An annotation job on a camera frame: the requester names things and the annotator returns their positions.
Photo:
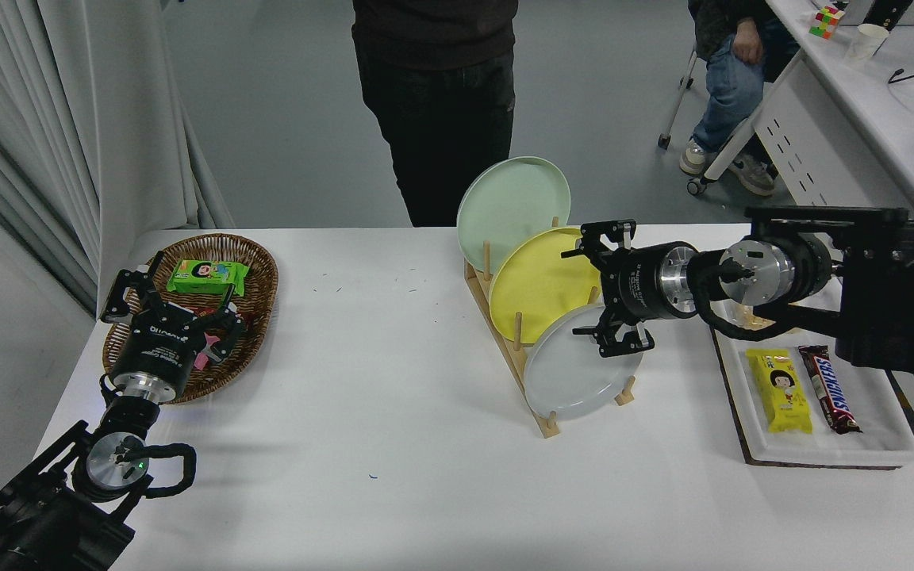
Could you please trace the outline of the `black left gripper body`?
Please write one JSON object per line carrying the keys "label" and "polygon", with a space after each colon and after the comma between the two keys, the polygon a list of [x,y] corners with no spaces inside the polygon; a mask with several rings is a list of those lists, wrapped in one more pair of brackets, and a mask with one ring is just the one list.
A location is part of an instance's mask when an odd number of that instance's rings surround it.
{"label": "black left gripper body", "polygon": [[135,376],[162,383],[163,393],[184,393],[197,354],[205,347],[204,328],[188,308],[143,308],[111,369],[113,386],[126,390]]}

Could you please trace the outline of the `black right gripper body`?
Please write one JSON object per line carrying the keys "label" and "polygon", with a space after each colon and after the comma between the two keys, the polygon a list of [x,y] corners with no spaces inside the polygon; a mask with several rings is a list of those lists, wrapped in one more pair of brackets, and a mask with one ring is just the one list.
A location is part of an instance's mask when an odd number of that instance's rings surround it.
{"label": "black right gripper body", "polygon": [[664,317],[659,247],[619,248],[600,253],[600,279],[612,320],[640,322]]}

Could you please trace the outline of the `seated person's hand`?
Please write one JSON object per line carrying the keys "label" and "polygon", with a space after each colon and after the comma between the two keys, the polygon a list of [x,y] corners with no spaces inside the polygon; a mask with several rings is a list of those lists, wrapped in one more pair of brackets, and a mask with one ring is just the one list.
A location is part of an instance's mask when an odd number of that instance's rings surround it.
{"label": "seated person's hand", "polygon": [[752,17],[736,23],[732,53],[747,65],[757,65],[764,57],[764,44],[759,36],[757,22]]}

